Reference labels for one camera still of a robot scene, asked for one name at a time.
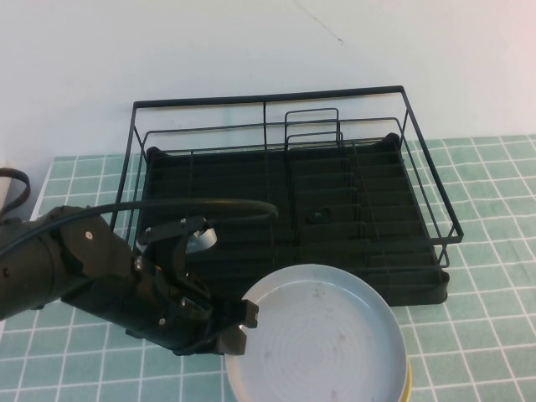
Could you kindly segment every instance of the screw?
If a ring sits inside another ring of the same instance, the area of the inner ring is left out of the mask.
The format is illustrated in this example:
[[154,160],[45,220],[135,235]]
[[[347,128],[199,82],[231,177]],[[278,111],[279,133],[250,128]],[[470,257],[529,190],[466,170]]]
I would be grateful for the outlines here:
[[141,257],[137,257],[134,261],[134,271],[141,271],[143,269],[143,260]]

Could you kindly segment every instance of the cutting mat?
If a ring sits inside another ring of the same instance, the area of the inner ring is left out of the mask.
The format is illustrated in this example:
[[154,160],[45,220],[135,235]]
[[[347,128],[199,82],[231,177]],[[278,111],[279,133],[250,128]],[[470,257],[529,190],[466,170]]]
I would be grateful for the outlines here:
[[[413,402],[536,400],[535,142],[427,142],[466,238],[448,249],[445,304],[393,309],[413,368]],[[417,154],[445,229],[445,211]],[[56,158],[35,216],[62,204],[113,202],[122,162],[122,155]],[[125,224],[122,215],[119,235]],[[0,402],[235,401],[222,358],[178,358],[62,303],[10,318],[0,336]]]

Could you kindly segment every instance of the black cable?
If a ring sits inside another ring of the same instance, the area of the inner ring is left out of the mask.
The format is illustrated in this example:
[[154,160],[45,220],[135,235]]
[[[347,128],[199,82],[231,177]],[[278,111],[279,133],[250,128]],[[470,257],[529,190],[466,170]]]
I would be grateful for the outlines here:
[[[262,211],[263,214],[253,215],[249,217],[236,218],[237,221],[247,219],[247,221],[252,220],[263,220],[269,218],[277,218],[279,214],[277,207],[274,204],[265,203],[263,201],[255,201],[250,199],[231,199],[231,198],[177,198],[177,199],[154,199],[154,200],[145,200],[145,201],[130,201],[127,203],[119,204],[107,204],[101,205],[98,207],[91,207],[88,209],[75,212],[70,215],[66,215],[62,218],[52,220],[43,226],[38,228],[31,229],[29,232],[18,237],[3,249],[0,250],[0,260],[10,251],[13,251],[22,244],[30,241],[45,232],[50,230],[58,229],[65,224],[70,224],[77,220],[91,218],[96,215],[108,214],[111,212],[121,212],[132,209],[155,209],[162,207],[217,207],[217,209],[251,209]],[[209,222],[214,224],[229,223],[233,219],[226,220],[210,220]]]
[[17,169],[11,169],[10,167],[0,167],[0,178],[13,178],[26,184],[26,188],[18,197],[16,197],[11,203],[4,205],[3,208],[0,209],[1,219],[9,211],[13,211],[14,209],[20,207],[26,202],[26,200],[30,196],[30,179],[25,172],[21,172]]
[[243,226],[247,224],[258,224],[263,220],[269,220],[274,218],[273,214],[262,214],[262,215],[253,215],[253,216],[242,216],[240,218],[226,218],[226,219],[207,219],[207,223],[211,227],[216,227],[220,225],[233,225],[233,226]]

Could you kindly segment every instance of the metal wire frame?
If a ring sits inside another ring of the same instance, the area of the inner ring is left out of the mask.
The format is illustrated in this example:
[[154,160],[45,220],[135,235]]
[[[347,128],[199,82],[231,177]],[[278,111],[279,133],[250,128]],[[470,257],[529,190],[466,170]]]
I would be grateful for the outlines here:
[[[318,100],[318,99],[362,97],[362,96],[385,95],[385,94],[400,94],[401,95],[402,100],[405,103],[405,116],[404,116],[404,121],[402,122],[402,124],[400,124],[400,121],[398,118],[392,117],[392,116],[360,118],[360,119],[340,119],[339,110],[333,107],[288,111],[285,114],[284,121],[267,121],[266,120],[266,107],[270,103],[298,101],[298,100],[299,101],[312,101],[312,100]],[[228,125],[228,126],[206,126],[206,127],[192,127],[192,128],[183,128],[183,129],[152,130],[152,131],[147,131],[143,139],[141,139],[138,133],[137,127],[136,127],[136,117],[137,117],[137,111],[139,109],[182,107],[182,106],[223,106],[223,105],[238,105],[238,104],[261,104],[262,110],[263,110],[263,122],[239,124],[239,125]],[[311,111],[335,111],[336,117],[334,119],[316,119],[316,120],[308,120],[308,121],[289,121],[288,120],[288,116],[291,114],[298,113],[298,112],[311,112]],[[452,226],[449,230],[449,233],[446,236],[441,234],[439,225],[437,224],[436,217],[433,213],[432,207],[430,206],[430,201],[424,190],[422,179],[419,175],[419,171],[416,168],[414,156],[412,155],[409,144],[406,140],[405,133],[406,133],[406,126],[408,123],[408,119],[411,121],[411,124],[414,127],[415,134],[419,141],[421,150],[425,156],[426,162],[428,163],[428,168],[430,169],[430,173],[432,177],[434,178],[435,185],[439,191],[439,194],[444,203],[445,209],[452,222]],[[359,123],[359,122],[373,122],[373,121],[392,121],[396,123],[398,132],[400,134],[400,147],[405,147],[405,150],[407,151],[407,154],[410,158],[411,167],[413,168],[415,172],[415,176],[419,184],[420,191],[422,192],[423,199],[425,200],[425,206],[430,214],[432,224],[437,234],[437,238],[430,238],[430,246],[438,245],[441,247],[441,252],[438,257],[438,261],[441,263],[441,260],[445,258],[446,263],[442,264],[441,266],[448,266],[449,259],[448,259],[448,254],[446,253],[446,246],[449,244],[460,243],[461,239],[463,238],[463,230],[461,228],[458,218],[456,217],[456,213],[452,207],[451,201],[449,200],[449,197],[446,193],[443,183],[441,182],[436,166],[432,161],[430,151],[428,150],[428,147],[426,146],[425,139],[422,135],[419,124],[417,123],[415,113],[413,112],[413,109],[411,108],[411,104],[409,102],[405,89],[403,86],[400,86],[400,85],[351,89],[351,90],[326,90],[326,91],[317,91],[317,92],[303,92],[303,93],[279,94],[279,95],[249,95],[249,96],[229,96],[229,97],[214,97],[214,98],[136,101],[134,102],[132,106],[131,122],[130,122],[128,140],[126,144],[125,161],[123,163],[123,168],[121,172],[121,179],[119,182],[119,189],[118,189],[117,196],[116,196],[116,203],[121,202],[121,198],[123,195],[126,175],[128,172],[128,166],[129,166],[129,161],[131,157],[132,140],[134,137],[136,137],[138,144],[141,148],[140,157],[143,157],[143,159],[147,162],[147,154],[145,152],[147,139],[150,136],[157,135],[157,134],[163,134],[163,133],[179,134],[179,133],[184,133],[184,132],[238,130],[238,129],[243,129],[243,128],[263,127],[264,149],[265,151],[267,151],[271,147],[278,147],[278,146],[284,146],[285,149],[287,149],[289,147],[290,138],[305,137],[307,135],[310,136],[314,134],[336,134],[336,142],[341,143],[343,141],[343,134],[340,130],[342,123],[351,123],[351,122]],[[290,136],[287,135],[287,129],[289,126],[307,125],[307,124],[309,125],[324,124],[324,123],[334,123],[336,125],[336,129],[334,131],[324,131],[324,132],[318,132],[318,133],[313,132],[313,133],[296,134],[296,135],[290,135]],[[268,143],[267,128],[269,126],[283,126],[285,128],[285,144],[269,144]],[[233,149],[241,149],[241,148],[244,148],[244,146],[216,147],[216,148],[191,149],[191,150],[168,150],[168,152],[187,152],[190,154],[191,163],[192,163],[193,155],[195,152],[216,152],[219,150],[230,151]],[[142,170],[142,164],[139,163],[138,169],[137,169],[137,179],[136,179],[136,184],[134,188],[134,198],[136,198],[137,191],[139,189],[141,170]],[[405,171],[405,175],[406,175],[406,178],[410,180],[406,171]],[[111,217],[111,223],[110,223],[110,226],[112,229],[115,228],[116,219],[117,219],[117,213],[114,213]],[[130,235],[132,220],[133,220],[133,212],[131,212],[130,214],[129,223],[127,226],[127,235],[126,235],[127,238],[129,238],[129,235]]]

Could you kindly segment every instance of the black drip tray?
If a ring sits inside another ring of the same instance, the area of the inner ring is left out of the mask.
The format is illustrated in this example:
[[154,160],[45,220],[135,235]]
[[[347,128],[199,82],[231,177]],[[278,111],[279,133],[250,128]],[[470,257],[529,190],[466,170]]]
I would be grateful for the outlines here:
[[[240,299],[272,271],[315,263],[362,278],[391,306],[446,299],[449,276],[430,245],[396,135],[186,155],[152,148],[147,155],[144,199],[245,198],[279,209],[273,224],[218,227],[212,249],[187,256],[187,269],[215,295]],[[145,211],[137,228],[184,217]],[[154,245],[154,262],[170,265],[175,244]]]

